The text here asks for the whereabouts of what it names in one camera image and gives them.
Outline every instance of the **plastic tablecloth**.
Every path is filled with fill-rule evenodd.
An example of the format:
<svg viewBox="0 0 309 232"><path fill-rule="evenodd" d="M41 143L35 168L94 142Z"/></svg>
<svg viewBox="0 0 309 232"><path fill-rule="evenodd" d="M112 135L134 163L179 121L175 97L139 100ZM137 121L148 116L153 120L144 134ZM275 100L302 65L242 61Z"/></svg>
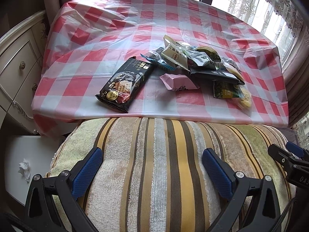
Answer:
<svg viewBox="0 0 309 232"><path fill-rule="evenodd" d="M163 36L211 46L240 64L252 94L247 116L229 100L213 98L209 83L198 90L167 90L156 69L120 113L95 98L132 56L164 46ZM33 117L41 134L59 135L79 119L146 116L231 123L288 124L288 103L278 49L243 21L193 0L73 0L51 25Z"/></svg>

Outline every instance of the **blue gripper pad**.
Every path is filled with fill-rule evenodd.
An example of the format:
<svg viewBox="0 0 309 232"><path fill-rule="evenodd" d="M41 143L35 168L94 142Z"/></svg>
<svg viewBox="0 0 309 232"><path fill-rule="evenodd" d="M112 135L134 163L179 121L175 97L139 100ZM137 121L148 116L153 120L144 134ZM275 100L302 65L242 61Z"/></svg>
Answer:
<svg viewBox="0 0 309 232"><path fill-rule="evenodd" d="M232 182L207 149L203 152L202 163L219 194L230 200L233 196Z"/></svg>
<svg viewBox="0 0 309 232"><path fill-rule="evenodd" d="M285 147L287 148L289 152L295 154L298 158L304 157L304 150L300 148L299 146L295 145L294 143L287 142Z"/></svg>
<svg viewBox="0 0 309 232"><path fill-rule="evenodd" d="M86 164L74 178L72 183L72 196L75 200L85 194L90 182L102 164L102 150L97 148Z"/></svg>

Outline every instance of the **black cracker package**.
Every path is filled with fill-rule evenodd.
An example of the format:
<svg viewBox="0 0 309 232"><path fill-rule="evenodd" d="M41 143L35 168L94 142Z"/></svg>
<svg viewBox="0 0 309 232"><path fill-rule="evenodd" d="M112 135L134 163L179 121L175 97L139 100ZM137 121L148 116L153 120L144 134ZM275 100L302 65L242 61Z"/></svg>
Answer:
<svg viewBox="0 0 309 232"><path fill-rule="evenodd" d="M205 70L189 67L190 75L193 77L204 78L208 80L217 80L235 85L244 85L245 83L239 80L234 74L222 70Z"/></svg>
<svg viewBox="0 0 309 232"><path fill-rule="evenodd" d="M129 58L95 95L102 103L128 113L129 106L154 70L154 65Z"/></svg>

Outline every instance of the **metal screw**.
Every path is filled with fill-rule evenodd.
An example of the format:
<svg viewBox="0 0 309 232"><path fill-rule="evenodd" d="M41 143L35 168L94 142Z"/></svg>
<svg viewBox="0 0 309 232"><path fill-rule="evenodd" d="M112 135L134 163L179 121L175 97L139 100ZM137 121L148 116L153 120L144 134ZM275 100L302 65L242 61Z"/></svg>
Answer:
<svg viewBox="0 0 309 232"><path fill-rule="evenodd" d="M271 181L271 180L272 180L272 178L271 178L269 175L265 175L265 180L267 180L267 181Z"/></svg>
<svg viewBox="0 0 309 232"><path fill-rule="evenodd" d="M245 175L244 175L243 172L236 172L236 176L237 176L238 178L243 178Z"/></svg>
<svg viewBox="0 0 309 232"><path fill-rule="evenodd" d="M60 173L61 176L68 176L68 174L69 174L69 171L68 171L68 170L63 170L63 171Z"/></svg>
<svg viewBox="0 0 309 232"><path fill-rule="evenodd" d="M35 181L37 181L38 179L40 179L40 175L39 174L36 174L34 177L33 177L33 179L35 180Z"/></svg>

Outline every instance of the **white dresser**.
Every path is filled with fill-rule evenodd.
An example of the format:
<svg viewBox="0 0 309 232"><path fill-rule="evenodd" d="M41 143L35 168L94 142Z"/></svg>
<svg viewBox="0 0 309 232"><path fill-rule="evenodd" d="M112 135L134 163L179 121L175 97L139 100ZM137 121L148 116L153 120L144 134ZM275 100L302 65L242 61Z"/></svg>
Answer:
<svg viewBox="0 0 309 232"><path fill-rule="evenodd" d="M37 134L31 103L40 82L46 37L40 11L0 38L0 126L6 114Z"/></svg>

